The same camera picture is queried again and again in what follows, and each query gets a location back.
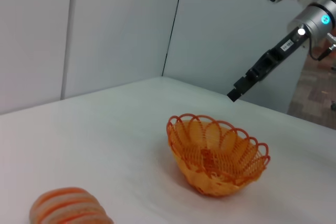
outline white table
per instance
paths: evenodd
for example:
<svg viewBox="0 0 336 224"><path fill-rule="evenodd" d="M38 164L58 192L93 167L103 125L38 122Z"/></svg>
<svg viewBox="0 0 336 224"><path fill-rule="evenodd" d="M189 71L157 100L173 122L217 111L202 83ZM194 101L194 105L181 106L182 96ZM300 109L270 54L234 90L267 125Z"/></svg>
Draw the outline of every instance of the white table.
<svg viewBox="0 0 336 224"><path fill-rule="evenodd" d="M167 145L171 115L207 114L270 147L261 179L199 195ZM336 131L167 78L0 117L0 223L28 223L42 193L78 186L117 223L335 223Z"/></svg>

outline wire basket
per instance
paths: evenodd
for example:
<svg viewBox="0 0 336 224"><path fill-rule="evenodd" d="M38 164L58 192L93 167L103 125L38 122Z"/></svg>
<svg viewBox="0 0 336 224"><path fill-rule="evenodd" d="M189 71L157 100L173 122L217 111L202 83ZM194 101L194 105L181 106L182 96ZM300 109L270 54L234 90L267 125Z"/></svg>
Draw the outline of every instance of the wire basket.
<svg viewBox="0 0 336 224"><path fill-rule="evenodd" d="M167 134L181 172L204 195L221 197L243 189L270 161L267 144L209 116L172 116Z"/></svg>

